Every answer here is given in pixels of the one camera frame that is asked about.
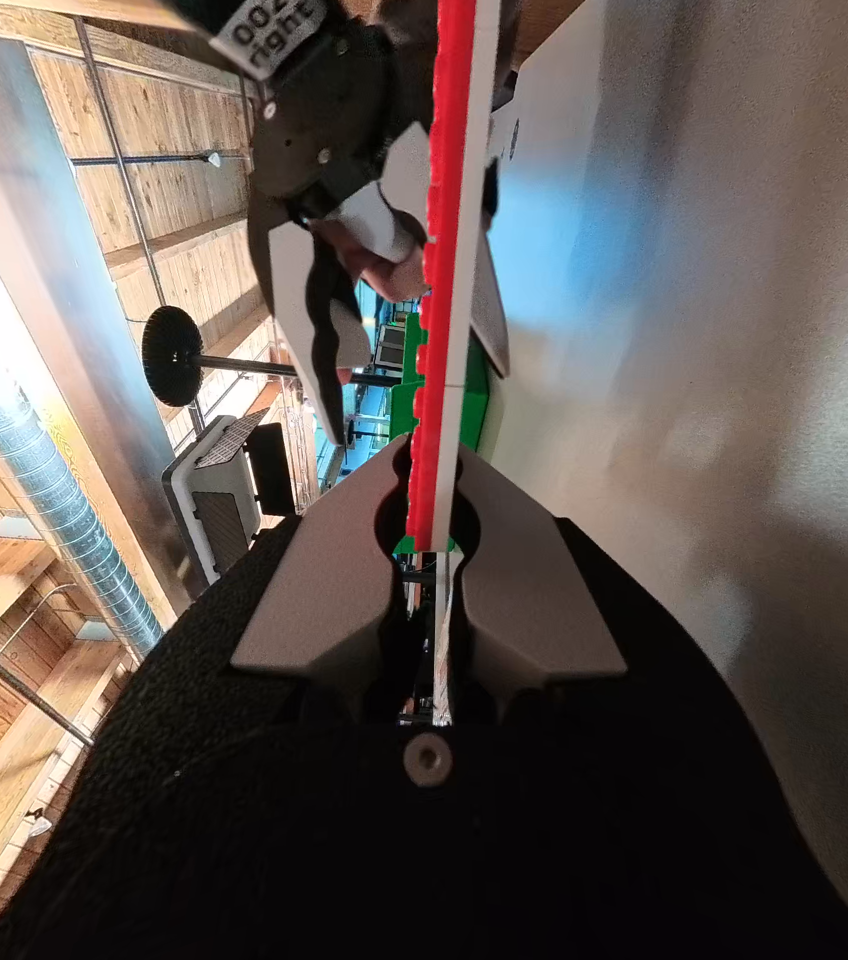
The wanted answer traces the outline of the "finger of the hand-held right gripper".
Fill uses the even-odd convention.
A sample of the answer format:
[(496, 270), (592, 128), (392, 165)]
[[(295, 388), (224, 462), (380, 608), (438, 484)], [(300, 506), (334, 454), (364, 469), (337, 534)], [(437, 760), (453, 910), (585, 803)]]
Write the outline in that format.
[[(413, 244), (423, 245), (430, 184), (430, 137), (419, 121), (413, 121), (390, 145), (382, 168), (383, 258), (397, 263), (410, 254)], [(471, 330), (496, 374), (506, 378), (511, 372), (509, 332), (488, 237), (498, 201), (498, 160), (493, 158), (485, 169), (480, 202)]]
[(274, 202), (250, 202), (247, 239), (262, 298), (329, 440), (346, 444), (340, 370), (370, 364), (355, 283), (334, 246)]

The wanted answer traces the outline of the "grey studio light panel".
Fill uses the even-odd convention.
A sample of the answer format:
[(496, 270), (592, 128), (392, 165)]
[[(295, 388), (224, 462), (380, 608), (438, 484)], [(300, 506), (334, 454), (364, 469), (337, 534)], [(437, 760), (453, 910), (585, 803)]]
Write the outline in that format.
[(245, 556), (265, 519), (297, 513), (283, 425), (266, 417), (216, 416), (163, 472), (166, 499), (204, 587)]

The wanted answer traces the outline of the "silver ventilation duct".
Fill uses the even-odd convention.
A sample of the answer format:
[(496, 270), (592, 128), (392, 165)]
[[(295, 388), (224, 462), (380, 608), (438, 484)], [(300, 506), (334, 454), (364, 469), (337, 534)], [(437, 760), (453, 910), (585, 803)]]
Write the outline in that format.
[(159, 620), (33, 403), (1, 367), (0, 478), (112, 634), (144, 660), (163, 637)]

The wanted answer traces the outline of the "red and white lego assembly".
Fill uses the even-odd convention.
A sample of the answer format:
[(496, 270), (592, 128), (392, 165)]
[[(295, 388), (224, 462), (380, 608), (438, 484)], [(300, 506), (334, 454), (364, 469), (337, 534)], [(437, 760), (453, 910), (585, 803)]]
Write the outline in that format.
[(501, 6), (438, 3), (424, 256), (430, 294), (420, 314), (427, 342), (417, 357), (424, 381), (414, 398), (406, 518), (406, 534), (424, 552), (445, 552), (452, 540)]

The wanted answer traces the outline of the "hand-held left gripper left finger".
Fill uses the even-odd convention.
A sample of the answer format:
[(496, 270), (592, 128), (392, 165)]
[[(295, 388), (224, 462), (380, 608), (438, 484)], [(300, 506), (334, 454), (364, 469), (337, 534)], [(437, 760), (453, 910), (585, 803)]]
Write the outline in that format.
[(391, 441), (303, 514), (231, 656), (242, 672), (363, 694), (381, 669), (394, 559), (378, 517), (411, 434)]

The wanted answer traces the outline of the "black disc on pole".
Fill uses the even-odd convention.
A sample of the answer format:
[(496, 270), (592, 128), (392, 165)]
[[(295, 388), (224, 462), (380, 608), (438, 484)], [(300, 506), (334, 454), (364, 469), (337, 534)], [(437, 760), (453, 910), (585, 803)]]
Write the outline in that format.
[(294, 366), (205, 354), (197, 324), (185, 311), (169, 305), (153, 311), (144, 323), (141, 360), (155, 400), (168, 407), (192, 405), (206, 370), (298, 378)]

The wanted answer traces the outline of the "green plastic bin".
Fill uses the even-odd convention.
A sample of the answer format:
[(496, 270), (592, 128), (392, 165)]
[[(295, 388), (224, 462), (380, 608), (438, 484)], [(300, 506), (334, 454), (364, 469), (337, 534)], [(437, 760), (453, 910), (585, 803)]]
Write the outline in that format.
[[(390, 391), (389, 438), (413, 432), (418, 424), (414, 400), (424, 377), (417, 371), (418, 346), (427, 340), (417, 313), (399, 315), (405, 320), (405, 342), (402, 376)], [(477, 451), (490, 402), (490, 366), (487, 355), (474, 334), (470, 335), (459, 432), (460, 443)]]

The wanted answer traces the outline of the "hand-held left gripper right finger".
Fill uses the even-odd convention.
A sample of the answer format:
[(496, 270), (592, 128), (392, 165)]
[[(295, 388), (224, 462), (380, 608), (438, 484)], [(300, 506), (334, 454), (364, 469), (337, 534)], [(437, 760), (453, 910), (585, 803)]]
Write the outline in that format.
[(459, 596), (470, 675), (499, 709), (517, 694), (627, 674), (628, 666), (556, 519), (476, 452), (455, 491), (477, 522)]

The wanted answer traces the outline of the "person's right hand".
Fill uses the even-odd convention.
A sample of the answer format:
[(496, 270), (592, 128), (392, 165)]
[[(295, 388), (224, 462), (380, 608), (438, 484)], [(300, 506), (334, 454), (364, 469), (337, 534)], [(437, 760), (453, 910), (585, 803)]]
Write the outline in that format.
[(353, 279), (363, 281), (391, 304), (419, 300), (431, 290), (423, 269), (423, 248), (417, 244), (399, 262), (359, 246), (348, 255), (347, 269)]

